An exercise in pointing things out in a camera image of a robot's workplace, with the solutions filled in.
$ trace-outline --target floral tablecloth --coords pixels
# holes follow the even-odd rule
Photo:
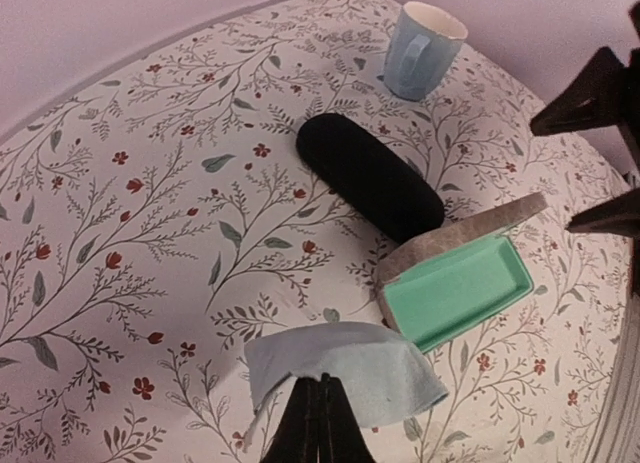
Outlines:
[[[577,136],[533,138],[541,102],[468,46],[425,101],[390,95],[398,12],[295,0],[216,24],[0,146],[0,460],[258,461],[288,390],[247,448],[243,345],[382,323],[373,271],[392,244],[294,148],[333,111],[424,175],[451,220],[534,191],[550,204],[512,235],[533,294],[427,355],[451,394],[364,430],[377,461],[582,461],[629,251],[563,227],[624,183]]]

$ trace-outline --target light blue mug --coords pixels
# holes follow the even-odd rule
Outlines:
[[[467,35],[467,28],[446,11],[406,3],[387,51],[385,85],[400,98],[421,100],[440,84]]]

